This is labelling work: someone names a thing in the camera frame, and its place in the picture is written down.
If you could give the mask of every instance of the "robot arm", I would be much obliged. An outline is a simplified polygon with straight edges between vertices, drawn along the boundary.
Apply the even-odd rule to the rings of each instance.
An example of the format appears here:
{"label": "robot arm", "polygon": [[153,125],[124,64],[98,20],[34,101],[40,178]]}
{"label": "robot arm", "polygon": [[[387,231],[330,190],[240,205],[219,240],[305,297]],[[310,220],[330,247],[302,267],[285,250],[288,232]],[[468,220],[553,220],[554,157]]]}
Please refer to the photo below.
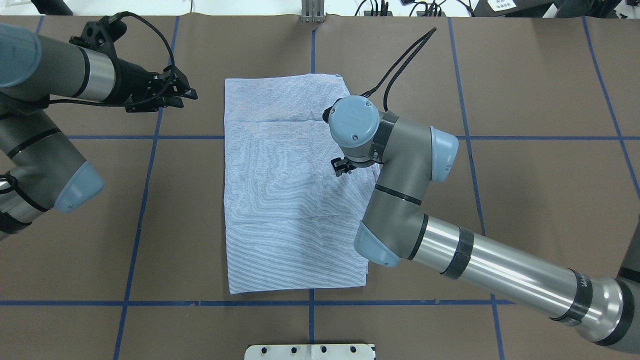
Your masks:
{"label": "robot arm", "polygon": [[332,161],[337,176],[383,164],[354,242],[358,253],[384,266],[416,261],[527,304],[598,345],[640,354],[640,224],[618,277],[590,279],[420,211],[429,182],[444,181],[451,169],[455,136],[355,95],[323,118],[344,153]]}
{"label": "robot arm", "polygon": [[[182,108],[197,99],[173,63],[162,74],[117,57],[114,41],[126,31],[119,13],[89,22],[70,43],[0,24],[0,149],[15,168],[0,176],[0,240],[56,208],[68,213],[98,194],[104,181],[43,109],[71,102],[124,107],[127,112]],[[75,97],[51,101],[50,95]]]}

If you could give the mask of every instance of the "white label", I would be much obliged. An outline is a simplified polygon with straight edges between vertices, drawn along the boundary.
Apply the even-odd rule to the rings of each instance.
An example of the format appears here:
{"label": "white label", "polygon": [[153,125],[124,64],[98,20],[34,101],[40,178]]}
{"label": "white label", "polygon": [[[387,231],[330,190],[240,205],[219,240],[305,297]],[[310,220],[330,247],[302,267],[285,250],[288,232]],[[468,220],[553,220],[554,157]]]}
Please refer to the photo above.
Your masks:
{"label": "white label", "polygon": [[487,2],[495,12],[501,12],[503,10],[516,7],[513,0],[487,0]]}

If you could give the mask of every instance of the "light blue joint cap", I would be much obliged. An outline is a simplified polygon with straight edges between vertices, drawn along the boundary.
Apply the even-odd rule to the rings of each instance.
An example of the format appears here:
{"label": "light blue joint cap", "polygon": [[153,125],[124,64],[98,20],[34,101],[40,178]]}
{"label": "light blue joint cap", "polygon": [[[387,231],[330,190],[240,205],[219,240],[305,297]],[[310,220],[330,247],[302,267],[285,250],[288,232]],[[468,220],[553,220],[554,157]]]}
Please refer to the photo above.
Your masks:
{"label": "light blue joint cap", "polygon": [[331,136],[342,147],[352,149],[373,138],[380,125],[380,115],[366,97],[350,95],[333,105],[329,113]]}
{"label": "light blue joint cap", "polygon": [[445,181],[456,161],[458,138],[431,126],[431,180]]}
{"label": "light blue joint cap", "polygon": [[400,262],[400,257],[389,250],[382,241],[378,240],[362,221],[356,233],[356,240],[353,242],[353,246],[358,254],[376,264],[393,268]]}
{"label": "light blue joint cap", "polygon": [[54,208],[63,213],[71,211],[96,196],[104,188],[104,180],[89,161],[85,161],[62,189]]}
{"label": "light blue joint cap", "polygon": [[0,24],[0,88],[16,86],[30,78],[41,58],[37,35],[22,26]]}

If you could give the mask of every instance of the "blue tape grid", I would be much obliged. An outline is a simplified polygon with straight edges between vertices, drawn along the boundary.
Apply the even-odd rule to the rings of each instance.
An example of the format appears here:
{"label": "blue tape grid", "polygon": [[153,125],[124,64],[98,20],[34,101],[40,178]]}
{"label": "blue tape grid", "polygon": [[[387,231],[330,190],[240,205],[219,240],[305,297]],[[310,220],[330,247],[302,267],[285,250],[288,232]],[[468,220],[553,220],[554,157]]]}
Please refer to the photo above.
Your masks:
{"label": "blue tape grid", "polygon": [[[41,16],[36,28],[36,33],[39,33],[45,17]],[[173,29],[172,49],[175,48],[176,36],[179,28],[180,17],[175,18],[175,25]],[[609,93],[600,72],[600,67],[593,50],[593,44],[591,42],[591,35],[589,33],[588,24],[585,17],[582,17],[582,24],[584,26],[584,32],[586,40],[589,46],[589,52],[591,59],[593,60],[593,66],[595,73],[602,87],[602,93],[609,109],[612,123],[616,130],[616,136],[474,136],[469,133],[469,127],[467,122],[467,112],[464,102],[464,95],[462,89],[462,83],[460,78],[460,68],[458,65],[458,56],[456,53],[455,37],[452,19],[448,18],[449,34],[451,38],[451,50],[454,61],[454,68],[456,72],[456,82],[458,85],[458,95],[460,98],[461,117],[464,125],[465,134],[458,136],[458,139],[464,140],[467,144],[467,154],[469,156],[469,162],[471,167],[472,182],[474,186],[474,195],[476,198],[476,208],[478,217],[481,223],[482,234],[486,234],[484,227],[484,216],[482,212],[482,203],[480,199],[480,193],[477,185],[476,166],[473,159],[472,143],[478,140],[587,140],[587,141],[618,141],[625,157],[629,173],[633,185],[636,189],[638,198],[640,199],[640,186],[634,172],[634,168],[631,164],[631,160],[628,156],[625,141],[640,140],[640,136],[623,136],[618,124]],[[311,73],[316,72],[316,29],[311,32]],[[156,128],[153,135],[70,135],[68,136],[73,140],[153,140],[152,150],[147,169],[147,177],[145,179],[145,188],[143,191],[143,197],[140,206],[140,215],[138,217],[138,230],[136,231],[136,237],[134,241],[134,247],[131,255],[131,264],[129,266],[129,275],[127,277],[127,286],[125,289],[124,299],[122,301],[117,300],[0,300],[0,306],[117,306],[122,307],[122,313],[120,317],[120,325],[118,327],[118,335],[116,338],[115,351],[113,359],[117,360],[120,353],[120,346],[122,344],[122,336],[124,334],[125,320],[127,316],[127,309],[129,306],[307,306],[309,309],[309,341],[315,342],[315,330],[314,330],[314,318],[316,306],[488,306],[491,305],[493,310],[493,319],[495,326],[495,333],[497,339],[497,346],[499,351],[500,360],[504,360],[504,347],[502,344],[502,331],[500,329],[500,321],[498,316],[498,305],[511,305],[511,301],[504,299],[496,299],[494,294],[491,294],[490,299],[472,299],[472,300],[316,300],[315,289],[309,289],[308,300],[238,300],[238,301],[134,301],[129,300],[131,294],[131,284],[133,280],[133,273],[135,270],[136,258],[138,254],[138,247],[140,244],[140,235],[142,232],[142,220],[145,213],[148,197],[148,186],[153,169],[154,159],[156,155],[156,148],[158,140],[224,140],[222,135],[160,135],[160,126],[162,123],[163,109],[160,109],[157,116]]]}

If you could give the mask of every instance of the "light blue towel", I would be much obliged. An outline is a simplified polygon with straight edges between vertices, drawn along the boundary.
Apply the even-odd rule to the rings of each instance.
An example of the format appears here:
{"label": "light blue towel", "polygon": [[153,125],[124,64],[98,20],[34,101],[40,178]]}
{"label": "light blue towel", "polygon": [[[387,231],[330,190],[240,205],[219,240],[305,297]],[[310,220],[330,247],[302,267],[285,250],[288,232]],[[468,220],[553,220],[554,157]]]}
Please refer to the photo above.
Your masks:
{"label": "light blue towel", "polygon": [[322,121],[349,95],[338,75],[227,79],[225,221],[231,294],[364,286],[353,249],[380,168],[336,177]]}

